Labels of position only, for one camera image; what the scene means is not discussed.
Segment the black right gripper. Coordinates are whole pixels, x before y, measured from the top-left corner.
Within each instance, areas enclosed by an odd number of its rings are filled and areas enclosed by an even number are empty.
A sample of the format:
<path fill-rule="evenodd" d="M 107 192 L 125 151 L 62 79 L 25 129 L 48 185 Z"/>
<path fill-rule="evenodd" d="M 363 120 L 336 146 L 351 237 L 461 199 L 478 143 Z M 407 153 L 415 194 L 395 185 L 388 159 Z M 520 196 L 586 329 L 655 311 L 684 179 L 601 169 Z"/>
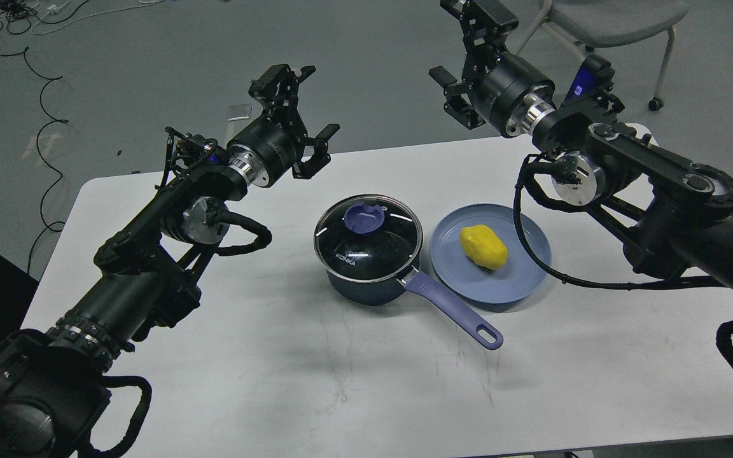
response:
<path fill-rule="evenodd" d="M 440 1 L 440 7 L 459 22 L 466 50 L 462 82 L 442 66 L 429 70 L 445 96 L 444 111 L 468 130 L 487 123 L 505 138 L 533 134 L 555 112 L 555 85 L 507 50 L 520 20 L 501 1 Z"/>

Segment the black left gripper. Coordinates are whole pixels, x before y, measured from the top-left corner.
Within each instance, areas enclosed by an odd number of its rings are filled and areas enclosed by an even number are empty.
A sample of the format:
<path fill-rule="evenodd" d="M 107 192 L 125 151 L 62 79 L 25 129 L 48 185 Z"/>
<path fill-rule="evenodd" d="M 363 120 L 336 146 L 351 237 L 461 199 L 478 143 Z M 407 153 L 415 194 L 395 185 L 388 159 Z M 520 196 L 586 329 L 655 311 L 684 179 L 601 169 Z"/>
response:
<path fill-rule="evenodd" d="M 251 81 L 248 95 L 273 104 L 227 145 L 230 168 L 241 174 L 248 186 L 268 188 L 291 168 L 294 179 L 309 180 L 330 163 L 329 141 L 340 125 L 328 124 L 315 138 L 309 137 L 294 96 L 300 84 L 315 72 L 314 65 L 303 66 L 295 73 L 287 64 L 276 64 Z M 313 154 L 303 160 L 306 147 L 312 148 Z"/>

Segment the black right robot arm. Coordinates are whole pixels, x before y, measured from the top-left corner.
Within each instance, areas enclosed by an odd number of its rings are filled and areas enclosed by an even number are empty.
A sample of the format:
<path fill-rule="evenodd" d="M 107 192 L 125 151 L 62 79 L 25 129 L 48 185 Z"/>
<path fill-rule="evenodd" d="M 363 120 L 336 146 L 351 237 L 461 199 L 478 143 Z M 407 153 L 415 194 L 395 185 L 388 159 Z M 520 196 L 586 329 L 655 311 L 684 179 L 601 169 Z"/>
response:
<path fill-rule="evenodd" d="M 460 78 L 444 67 L 429 75 L 442 87 L 445 112 L 466 128 L 491 125 L 504 138 L 526 134 L 538 153 L 524 159 L 513 220 L 527 255 L 562 283 L 587 289 L 733 290 L 733 177 L 652 145 L 619 122 L 622 110 L 607 60 L 590 56 L 579 95 L 553 102 L 555 85 L 509 52 L 518 18 L 500 1 L 442 1 L 461 27 L 466 60 Z M 561 212 L 584 212 L 623 245 L 648 283 L 596 283 L 558 272 L 526 240 L 521 197 Z M 733 370 L 733 320 L 716 331 L 716 348 Z"/>

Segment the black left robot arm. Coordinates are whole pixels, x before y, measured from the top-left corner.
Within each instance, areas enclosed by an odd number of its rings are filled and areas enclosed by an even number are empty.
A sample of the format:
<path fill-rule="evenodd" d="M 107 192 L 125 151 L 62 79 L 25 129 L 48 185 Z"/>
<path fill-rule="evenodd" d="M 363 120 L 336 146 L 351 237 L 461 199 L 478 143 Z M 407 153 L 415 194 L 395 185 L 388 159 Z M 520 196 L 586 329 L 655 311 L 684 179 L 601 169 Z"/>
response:
<path fill-rule="evenodd" d="M 269 67 L 249 95 L 262 113 L 226 145 L 167 128 L 155 195 L 94 255 L 100 279 L 48 331 L 18 330 L 0 342 L 0 457 L 122 457 L 150 411 L 140 376 L 109 376 L 155 326 L 172 328 L 199 307 L 201 275 L 214 257 L 264 249 L 270 230 L 227 208 L 250 186 L 290 171 L 311 179 L 331 158 L 339 130 L 307 132 L 300 84 L 315 72 Z"/>

